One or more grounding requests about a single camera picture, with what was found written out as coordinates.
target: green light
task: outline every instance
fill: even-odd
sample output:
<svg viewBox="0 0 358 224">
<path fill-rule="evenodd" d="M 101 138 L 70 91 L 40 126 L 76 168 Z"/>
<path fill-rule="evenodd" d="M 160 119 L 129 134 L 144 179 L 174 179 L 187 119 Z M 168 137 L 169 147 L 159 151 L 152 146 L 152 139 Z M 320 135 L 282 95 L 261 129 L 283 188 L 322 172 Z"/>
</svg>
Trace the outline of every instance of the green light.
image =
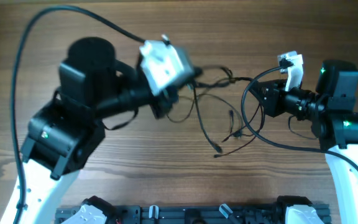
<svg viewBox="0 0 358 224">
<path fill-rule="evenodd" d="M 343 126 L 345 126 L 345 127 L 348 127 L 348 126 L 350 126 L 350 125 L 352 125 L 352 123 L 350 123 L 350 122 L 348 122 L 348 121 L 344 121 L 344 122 L 343 122 Z"/>
</svg>

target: wooden table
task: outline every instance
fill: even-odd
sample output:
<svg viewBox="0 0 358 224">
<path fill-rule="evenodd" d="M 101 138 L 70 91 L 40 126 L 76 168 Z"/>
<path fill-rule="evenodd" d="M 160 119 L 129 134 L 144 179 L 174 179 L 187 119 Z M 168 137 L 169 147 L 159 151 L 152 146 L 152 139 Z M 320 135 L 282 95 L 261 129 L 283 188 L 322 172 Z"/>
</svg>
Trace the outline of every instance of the wooden table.
<svg viewBox="0 0 358 224">
<path fill-rule="evenodd" d="M 45 6 L 0 5 L 0 217 L 17 175 L 8 116 L 12 63 L 24 26 Z M 159 39 L 166 33 L 174 44 L 188 49 L 195 65 L 227 65 L 235 76 L 254 77 L 276 66 L 278 54 L 291 50 L 303 54 L 305 89 L 314 90 L 324 59 L 349 60 L 358 66 L 358 2 L 139 1 L 78 6 L 145 39 Z M 99 22 L 72 12 L 45 16 L 30 35 L 19 72 L 16 108 L 20 143 L 31 116 L 59 86 L 57 68 L 69 45 L 87 36 L 107 39 L 114 44 L 118 59 L 135 64 L 139 44 Z M 200 80 L 213 82 L 223 76 L 211 71 Z M 279 77 L 283 76 L 274 73 L 266 80 Z M 239 83 L 211 93 L 239 109 L 246 85 Z M 191 96 L 187 89 L 180 94 Z M 179 102 L 172 118 L 184 117 L 189 106 L 189 101 Z M 252 114 L 256 101 L 250 98 L 246 107 Z M 216 141 L 224 138 L 229 131 L 229 108 L 212 98 L 203 99 L 200 108 L 209 135 Z M 113 124 L 129 116 L 106 122 Z M 261 133 L 293 146 L 318 147 L 317 141 L 291 134 L 287 118 L 288 114 L 267 118 Z M 311 135 L 308 121 L 294 121 L 293 128 Z M 246 141 L 230 139 L 222 146 L 230 151 Z M 259 140 L 227 157 L 214 159 L 213 155 L 195 112 L 185 123 L 173 124 L 168 119 L 154 120 L 150 108 L 144 107 L 131 125 L 107 132 L 63 197 L 62 206 L 78 205 L 92 195 L 113 205 L 260 203 L 273 202 L 279 195 L 302 195 L 313 202 L 329 203 L 333 223 L 340 223 L 334 183 L 323 155 L 286 151 Z"/>
</svg>

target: wooden tabletop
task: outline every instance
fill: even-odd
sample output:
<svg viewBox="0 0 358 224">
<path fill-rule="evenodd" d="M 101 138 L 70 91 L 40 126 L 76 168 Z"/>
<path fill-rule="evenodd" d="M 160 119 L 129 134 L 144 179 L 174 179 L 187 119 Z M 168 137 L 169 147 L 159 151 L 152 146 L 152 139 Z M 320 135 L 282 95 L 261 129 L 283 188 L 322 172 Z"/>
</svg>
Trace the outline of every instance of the wooden tabletop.
<svg viewBox="0 0 358 224">
<path fill-rule="evenodd" d="M 226 65 L 238 77 L 255 77 L 277 66 L 276 56 L 291 50 L 303 54 L 304 89 L 315 89 L 324 59 L 349 60 L 358 67 L 358 1 L 134 1 L 77 5 L 145 39 L 168 34 L 174 44 L 186 47 L 195 65 Z M 17 176 L 9 129 L 12 63 L 25 25 L 46 6 L 0 5 L 0 217 Z M 54 12 L 45 16 L 30 35 L 19 72 L 16 108 L 20 143 L 32 115 L 59 86 L 57 68 L 69 45 L 87 36 L 110 41 L 118 59 L 135 65 L 137 42 L 84 15 Z M 211 83 L 223 76 L 219 71 L 210 71 L 200 81 Z M 285 76 L 273 73 L 265 80 L 280 77 Z M 211 93 L 240 109 L 246 85 L 238 83 Z M 180 94 L 192 93 L 185 88 Z M 249 115 L 256 105 L 251 97 L 247 100 Z M 174 106 L 172 118 L 184 117 L 189 107 L 189 101 L 180 101 Z M 229 107 L 206 97 L 200 109 L 209 135 L 215 141 L 223 139 L 229 132 Z M 358 111 L 358 99 L 355 110 Z M 122 114 L 106 122 L 114 124 L 130 116 Z M 292 146 L 318 147 L 317 141 L 289 132 L 288 116 L 267 118 L 261 134 Z M 293 129 L 311 136 L 308 121 L 294 120 Z M 248 139 L 230 139 L 221 145 L 228 152 Z M 333 179 L 322 154 L 287 151 L 259 140 L 230 156 L 214 159 L 214 154 L 195 111 L 186 122 L 173 124 L 166 118 L 155 120 L 145 106 L 128 127 L 106 133 L 106 139 L 63 197 L 62 206 L 78 205 L 92 195 L 113 205 L 270 203 L 279 195 L 301 195 L 312 202 L 328 203 L 333 223 L 340 223 Z"/>
</svg>

